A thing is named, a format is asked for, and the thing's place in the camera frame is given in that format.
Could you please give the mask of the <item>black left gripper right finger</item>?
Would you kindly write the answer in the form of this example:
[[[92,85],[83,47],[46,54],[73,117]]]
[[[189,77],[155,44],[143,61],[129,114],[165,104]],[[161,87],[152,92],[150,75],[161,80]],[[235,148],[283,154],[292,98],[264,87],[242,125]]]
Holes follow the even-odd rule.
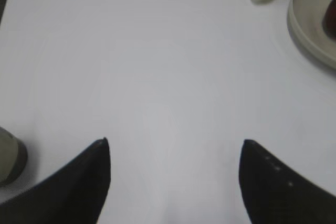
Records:
[[[238,178],[251,223],[335,223],[335,196],[254,140],[244,140]]]

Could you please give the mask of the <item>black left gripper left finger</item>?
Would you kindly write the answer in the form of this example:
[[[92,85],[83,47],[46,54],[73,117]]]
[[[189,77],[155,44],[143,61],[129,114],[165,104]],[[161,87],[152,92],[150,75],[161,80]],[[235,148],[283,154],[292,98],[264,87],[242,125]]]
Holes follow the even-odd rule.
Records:
[[[41,183],[2,203],[1,223],[97,223],[110,182],[110,148],[103,138]]]

